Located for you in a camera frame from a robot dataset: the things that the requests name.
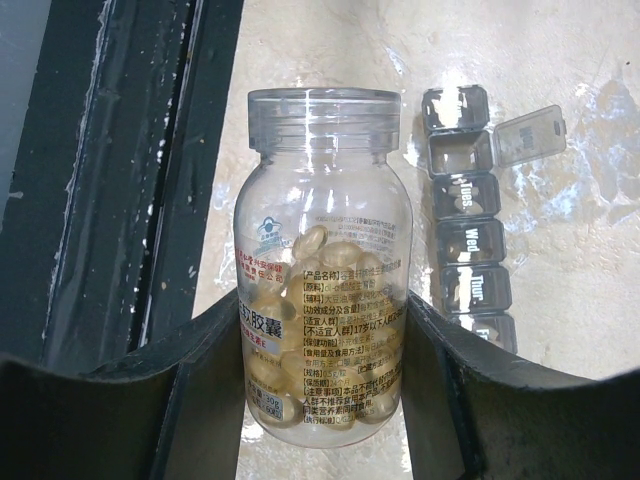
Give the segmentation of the grey weekly pill organizer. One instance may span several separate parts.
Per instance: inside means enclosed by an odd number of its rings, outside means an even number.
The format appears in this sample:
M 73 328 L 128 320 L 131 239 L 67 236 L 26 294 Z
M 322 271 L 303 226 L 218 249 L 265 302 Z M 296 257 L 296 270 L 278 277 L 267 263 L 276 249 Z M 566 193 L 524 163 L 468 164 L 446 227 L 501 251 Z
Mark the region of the grey weekly pill organizer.
M 480 85 L 431 88 L 421 101 L 432 181 L 437 275 L 445 318 L 517 351 L 501 193 L 495 168 L 550 157 L 566 148 L 566 123 L 550 105 L 487 128 Z

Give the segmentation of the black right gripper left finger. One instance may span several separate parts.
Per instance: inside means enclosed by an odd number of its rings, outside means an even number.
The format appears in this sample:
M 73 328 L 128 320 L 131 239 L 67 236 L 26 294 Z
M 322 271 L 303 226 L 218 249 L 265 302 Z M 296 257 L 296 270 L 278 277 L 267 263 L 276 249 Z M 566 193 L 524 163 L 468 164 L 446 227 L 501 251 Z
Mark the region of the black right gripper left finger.
M 1 358 L 5 479 L 231 479 L 244 413 L 235 292 L 93 372 Z

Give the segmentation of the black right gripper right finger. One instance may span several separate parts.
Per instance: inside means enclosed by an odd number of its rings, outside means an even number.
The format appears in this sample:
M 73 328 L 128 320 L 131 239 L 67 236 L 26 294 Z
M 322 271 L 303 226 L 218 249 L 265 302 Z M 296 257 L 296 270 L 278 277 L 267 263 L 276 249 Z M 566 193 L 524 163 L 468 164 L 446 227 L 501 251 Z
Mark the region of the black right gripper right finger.
M 636 479 L 639 373 L 589 380 L 408 299 L 402 404 L 416 479 Z

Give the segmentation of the clear pill bottle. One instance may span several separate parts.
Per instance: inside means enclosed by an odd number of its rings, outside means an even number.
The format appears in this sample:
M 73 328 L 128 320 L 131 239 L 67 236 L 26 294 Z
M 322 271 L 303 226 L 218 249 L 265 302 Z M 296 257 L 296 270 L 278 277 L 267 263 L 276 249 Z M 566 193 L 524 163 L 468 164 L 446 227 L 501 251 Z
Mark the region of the clear pill bottle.
M 413 227 L 387 161 L 400 113 L 388 91 L 248 96 L 260 161 L 233 218 L 245 392 L 296 446 L 354 444 L 399 405 Z

